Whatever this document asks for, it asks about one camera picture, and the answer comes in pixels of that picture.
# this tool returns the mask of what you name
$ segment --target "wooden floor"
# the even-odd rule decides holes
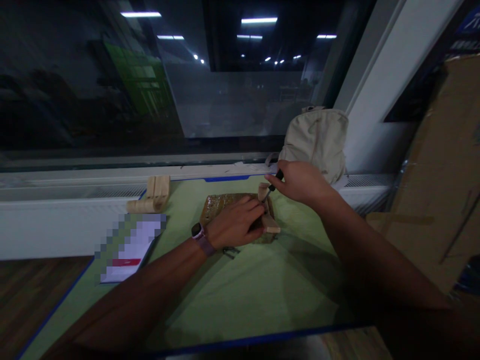
[[[14,359],[91,257],[0,261],[0,359]],[[375,327],[320,335],[333,360],[391,359]]]
[[[14,359],[91,257],[0,262],[0,359]]]

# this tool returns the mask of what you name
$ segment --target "left hand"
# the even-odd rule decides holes
[[[264,206],[257,199],[244,196],[225,208],[206,226],[206,235],[212,246],[238,247],[251,243],[264,233],[264,228],[250,231],[255,220],[263,215]]]

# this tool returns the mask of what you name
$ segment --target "window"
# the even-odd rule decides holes
[[[10,1],[1,161],[19,171],[278,151],[302,108],[333,106],[374,3]]]

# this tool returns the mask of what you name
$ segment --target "backpack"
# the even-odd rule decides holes
[[[344,145],[349,119],[340,110],[309,106],[288,126],[279,159],[309,162],[336,183],[346,172]]]

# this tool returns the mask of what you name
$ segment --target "green table mat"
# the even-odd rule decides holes
[[[190,236],[208,195],[255,193],[262,176],[245,180],[173,181],[162,231],[150,261]],[[345,325],[355,320],[344,295],[344,275],[319,217],[278,191],[271,195],[281,233],[272,244],[249,244],[234,260],[208,259],[144,344],[149,352],[193,347],[270,334]],[[102,268],[135,228],[120,224],[27,348],[22,359],[38,359],[114,284],[98,284]]]

